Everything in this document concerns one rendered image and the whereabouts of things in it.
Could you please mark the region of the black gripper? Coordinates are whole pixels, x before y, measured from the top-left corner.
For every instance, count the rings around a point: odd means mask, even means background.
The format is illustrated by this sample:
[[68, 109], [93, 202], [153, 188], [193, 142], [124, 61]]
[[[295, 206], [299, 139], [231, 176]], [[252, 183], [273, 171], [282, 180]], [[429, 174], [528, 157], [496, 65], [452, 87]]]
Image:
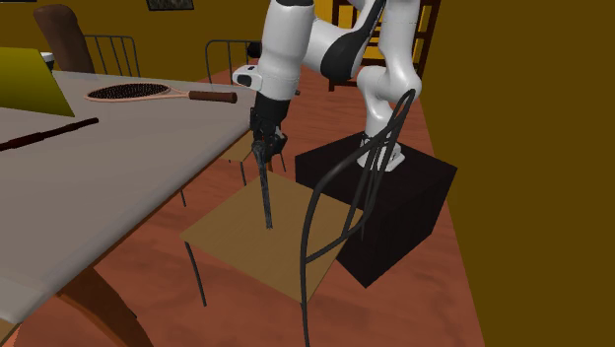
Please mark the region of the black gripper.
[[253, 135], [252, 153], [256, 160], [270, 162], [274, 155], [280, 154], [288, 137], [281, 132], [280, 125], [288, 113], [290, 100], [278, 101], [257, 92], [254, 105], [250, 109], [250, 130]]

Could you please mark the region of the long dark thin rod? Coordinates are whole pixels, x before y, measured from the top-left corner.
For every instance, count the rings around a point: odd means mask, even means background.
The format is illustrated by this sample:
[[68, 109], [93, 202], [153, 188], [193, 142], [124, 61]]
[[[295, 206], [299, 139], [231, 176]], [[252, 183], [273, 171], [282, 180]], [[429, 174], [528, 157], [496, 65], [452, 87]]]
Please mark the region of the long dark thin rod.
[[267, 180], [267, 169], [266, 169], [266, 161], [264, 160], [256, 160], [259, 169], [259, 179], [261, 184], [261, 194], [263, 201], [263, 211], [265, 218], [265, 225], [267, 229], [272, 229], [272, 213], [271, 213], [271, 205], [270, 205], [270, 197], [269, 197], [269, 186]]

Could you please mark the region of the black robot stand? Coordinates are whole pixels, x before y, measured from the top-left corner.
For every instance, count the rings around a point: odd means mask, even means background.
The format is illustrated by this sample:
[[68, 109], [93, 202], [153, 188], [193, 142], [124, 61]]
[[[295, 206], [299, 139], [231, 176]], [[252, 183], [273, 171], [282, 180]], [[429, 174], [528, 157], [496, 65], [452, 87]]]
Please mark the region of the black robot stand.
[[[315, 188], [334, 166], [359, 148], [362, 133], [295, 156], [296, 182]], [[400, 144], [404, 161], [383, 175], [375, 208], [360, 231], [348, 239], [337, 260], [364, 287], [426, 239], [433, 231], [457, 168]], [[352, 164], [323, 189], [352, 203], [362, 168]]]

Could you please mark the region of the grey top wooden table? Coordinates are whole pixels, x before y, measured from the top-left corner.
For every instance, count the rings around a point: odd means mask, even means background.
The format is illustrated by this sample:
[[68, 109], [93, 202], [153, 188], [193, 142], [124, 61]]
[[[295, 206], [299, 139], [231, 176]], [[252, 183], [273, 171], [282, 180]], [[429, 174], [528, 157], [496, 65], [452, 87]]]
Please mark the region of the grey top wooden table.
[[54, 77], [81, 128], [0, 152], [0, 344], [58, 297], [118, 347], [153, 347], [95, 267], [246, 132], [254, 94], [96, 103], [114, 77]]

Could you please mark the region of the dark reddish long stick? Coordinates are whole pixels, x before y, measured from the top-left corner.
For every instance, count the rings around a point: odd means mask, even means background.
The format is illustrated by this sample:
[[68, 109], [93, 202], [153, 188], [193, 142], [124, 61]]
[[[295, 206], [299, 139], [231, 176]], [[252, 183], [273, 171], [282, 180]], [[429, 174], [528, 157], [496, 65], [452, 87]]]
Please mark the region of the dark reddish long stick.
[[94, 125], [99, 122], [100, 120], [97, 117], [92, 117], [92, 118], [88, 118], [88, 119], [81, 120], [78, 122], [73, 122], [73, 123], [58, 127], [58, 128], [54, 128], [54, 129], [50, 129], [50, 130], [46, 130], [42, 132], [35, 132], [35, 133], [31, 133], [25, 136], [14, 138], [9, 141], [0, 143], [0, 152], [25, 147], [33, 143], [41, 142], [47, 138], [51, 138], [51, 137], [55, 137], [55, 136], [58, 136], [64, 133], [76, 131], [80, 128]]

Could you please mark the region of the olive green flat box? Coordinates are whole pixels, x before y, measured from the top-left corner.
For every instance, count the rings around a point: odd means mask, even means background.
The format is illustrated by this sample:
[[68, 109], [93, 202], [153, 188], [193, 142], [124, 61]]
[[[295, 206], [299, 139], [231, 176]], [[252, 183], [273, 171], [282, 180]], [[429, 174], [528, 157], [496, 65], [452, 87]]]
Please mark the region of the olive green flat box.
[[34, 48], [0, 47], [0, 107], [75, 116]]

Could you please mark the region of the pink frame tennis racket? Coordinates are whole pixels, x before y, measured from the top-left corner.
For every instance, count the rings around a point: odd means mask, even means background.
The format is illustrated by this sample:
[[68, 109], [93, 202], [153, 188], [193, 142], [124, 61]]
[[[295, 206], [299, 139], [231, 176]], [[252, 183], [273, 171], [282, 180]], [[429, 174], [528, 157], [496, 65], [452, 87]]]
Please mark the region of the pink frame tennis racket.
[[235, 92], [181, 91], [160, 83], [124, 83], [93, 90], [84, 98], [99, 103], [128, 103], [162, 99], [189, 99], [193, 101], [235, 104]]

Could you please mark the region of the dark framed wall picture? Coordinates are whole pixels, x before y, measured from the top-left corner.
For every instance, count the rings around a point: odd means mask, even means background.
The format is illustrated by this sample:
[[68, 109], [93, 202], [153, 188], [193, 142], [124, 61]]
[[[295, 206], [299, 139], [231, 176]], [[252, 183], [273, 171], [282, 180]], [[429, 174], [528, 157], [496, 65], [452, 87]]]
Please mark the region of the dark framed wall picture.
[[194, 9], [193, 0], [146, 0], [150, 11], [189, 11]]

